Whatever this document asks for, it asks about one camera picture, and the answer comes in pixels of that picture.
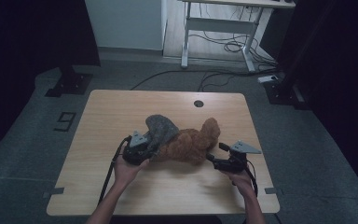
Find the table top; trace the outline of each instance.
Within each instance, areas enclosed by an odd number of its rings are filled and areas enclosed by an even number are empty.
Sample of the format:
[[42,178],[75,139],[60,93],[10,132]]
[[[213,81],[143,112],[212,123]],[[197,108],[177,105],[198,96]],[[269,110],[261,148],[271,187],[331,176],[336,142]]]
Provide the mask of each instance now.
[[[203,107],[196,107],[202,101]],[[153,114],[169,118],[179,129],[200,130],[208,118],[221,129],[219,142],[238,140],[261,149],[255,126],[239,93],[175,91],[93,91],[79,121],[47,212],[51,216],[90,215],[97,206],[103,182],[119,143],[137,130],[147,132],[145,119]],[[216,146],[216,158],[228,154]],[[277,213],[277,196],[263,154],[250,154],[255,166],[258,200],[264,213]],[[112,174],[108,188],[113,185]],[[243,214],[244,202],[236,187],[209,161],[193,166],[178,161],[151,161],[120,197],[115,215]]]
[[286,3],[284,0],[180,0],[182,2],[190,3],[207,3],[207,4],[220,4],[220,5],[237,5],[249,7],[280,7],[280,8],[294,8],[295,2]]

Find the stuffed toy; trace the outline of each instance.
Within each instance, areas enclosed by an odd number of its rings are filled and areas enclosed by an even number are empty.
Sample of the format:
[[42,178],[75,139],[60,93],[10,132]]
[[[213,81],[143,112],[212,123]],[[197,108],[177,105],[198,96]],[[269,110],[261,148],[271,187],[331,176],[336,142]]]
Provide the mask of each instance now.
[[152,115],[146,119],[151,139],[148,148],[156,148],[154,161],[183,161],[193,165],[206,160],[206,154],[213,149],[220,135],[216,119],[209,118],[201,129],[179,130],[169,119]]

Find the power strip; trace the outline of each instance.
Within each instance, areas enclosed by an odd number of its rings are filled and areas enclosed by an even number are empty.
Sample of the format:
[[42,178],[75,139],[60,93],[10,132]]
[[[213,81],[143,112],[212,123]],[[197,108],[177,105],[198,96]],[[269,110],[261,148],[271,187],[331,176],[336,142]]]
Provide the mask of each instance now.
[[278,78],[275,76],[260,77],[257,79],[258,83],[260,83],[260,84],[262,84],[264,82],[276,81],[276,80],[278,80]]

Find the round hole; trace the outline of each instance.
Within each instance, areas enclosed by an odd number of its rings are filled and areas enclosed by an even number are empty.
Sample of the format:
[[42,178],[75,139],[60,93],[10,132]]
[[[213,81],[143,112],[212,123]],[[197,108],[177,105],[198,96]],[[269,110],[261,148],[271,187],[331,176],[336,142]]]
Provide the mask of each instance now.
[[202,101],[195,101],[194,106],[195,107],[203,107],[203,102]]

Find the forearm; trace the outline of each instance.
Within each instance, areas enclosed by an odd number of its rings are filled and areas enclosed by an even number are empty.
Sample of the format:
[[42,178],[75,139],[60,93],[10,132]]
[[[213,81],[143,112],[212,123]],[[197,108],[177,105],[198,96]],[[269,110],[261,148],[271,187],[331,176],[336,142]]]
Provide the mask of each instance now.
[[112,214],[115,211],[118,198],[121,196],[125,188],[125,185],[115,183],[113,187],[107,192],[101,203],[97,206],[86,223],[109,223]]
[[254,190],[246,188],[243,190],[243,199],[245,200],[245,213],[247,224],[265,224],[266,220],[261,212],[260,204],[255,196]]

